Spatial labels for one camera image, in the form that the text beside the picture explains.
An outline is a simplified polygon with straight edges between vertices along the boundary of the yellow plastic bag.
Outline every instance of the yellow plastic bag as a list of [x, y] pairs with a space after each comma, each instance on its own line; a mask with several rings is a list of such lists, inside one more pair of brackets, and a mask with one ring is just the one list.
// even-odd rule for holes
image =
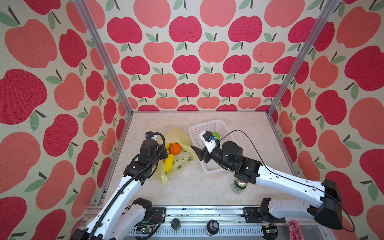
[[[181, 128], [173, 127], [171, 131], [164, 136], [164, 138], [166, 139], [166, 143], [177, 142], [183, 149], [181, 150], [180, 154], [175, 155], [175, 160], [173, 162], [172, 169], [168, 173], [165, 173], [164, 162], [162, 160], [159, 161], [160, 181], [162, 186], [167, 183], [168, 177], [175, 176], [192, 161], [198, 159], [195, 151], [193, 151], [193, 149], [191, 148], [191, 138], [186, 135], [181, 130]], [[158, 137], [157, 142], [159, 144], [162, 144], [162, 139]]]

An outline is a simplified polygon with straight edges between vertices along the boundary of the black knob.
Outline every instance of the black knob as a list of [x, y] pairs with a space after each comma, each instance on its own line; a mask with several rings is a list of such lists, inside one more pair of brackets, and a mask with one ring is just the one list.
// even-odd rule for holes
[[213, 236], [217, 234], [218, 231], [219, 231], [218, 221], [213, 219], [209, 220], [209, 222], [207, 223], [207, 226], [205, 227], [206, 234], [208, 234], [209, 236]]
[[180, 220], [178, 218], [172, 219], [172, 221], [170, 222], [170, 226], [175, 231], [179, 230], [181, 228]]

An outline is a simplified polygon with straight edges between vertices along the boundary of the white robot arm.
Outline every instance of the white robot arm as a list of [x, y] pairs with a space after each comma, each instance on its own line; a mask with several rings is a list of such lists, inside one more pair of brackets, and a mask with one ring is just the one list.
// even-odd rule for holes
[[[77, 229], [74, 232], [71, 240], [122, 240], [139, 222], [150, 220], [152, 203], [145, 199], [136, 199], [128, 212], [123, 216], [122, 213], [144, 181], [152, 176], [152, 167], [157, 166], [159, 159], [167, 158], [163, 145], [151, 139], [154, 134], [160, 135], [165, 142], [160, 133], [146, 133], [140, 153], [126, 167], [124, 177], [113, 196], [84, 230]], [[324, 182], [310, 181], [280, 172], [244, 157], [243, 149], [232, 141], [225, 142], [221, 149], [219, 141], [211, 132], [203, 131], [200, 137], [206, 147], [202, 150], [191, 147], [201, 161], [207, 163], [212, 159], [222, 168], [235, 172], [235, 177], [242, 182], [273, 187], [299, 198], [283, 202], [263, 199], [259, 210], [259, 218], [263, 221], [273, 222], [283, 217], [309, 217], [323, 226], [342, 229], [341, 198], [334, 182], [327, 179]]]

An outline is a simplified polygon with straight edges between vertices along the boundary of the wall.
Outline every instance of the wall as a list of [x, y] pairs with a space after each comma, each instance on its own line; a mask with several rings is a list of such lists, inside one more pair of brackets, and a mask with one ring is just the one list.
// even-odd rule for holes
[[[134, 111], [266, 110], [321, 8], [312, 0], [98, 2], [106, 10], [99, 33], [120, 50], [112, 61]], [[298, 78], [307, 74], [304, 64]]]
[[69, 239], [126, 113], [74, 2], [1, 1], [0, 11], [0, 239]]
[[334, 231], [339, 240], [384, 239], [382, 7], [341, 2], [325, 26], [335, 26], [331, 44], [305, 58], [309, 76], [293, 81], [277, 107], [276, 126], [298, 175], [339, 187], [356, 227]]

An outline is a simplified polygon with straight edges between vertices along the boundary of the yellow pepper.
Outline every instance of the yellow pepper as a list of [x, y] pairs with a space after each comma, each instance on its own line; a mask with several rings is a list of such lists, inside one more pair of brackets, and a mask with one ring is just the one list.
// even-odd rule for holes
[[173, 156], [173, 154], [168, 154], [168, 158], [164, 161], [166, 172], [169, 172], [172, 169], [174, 159], [175, 157]]

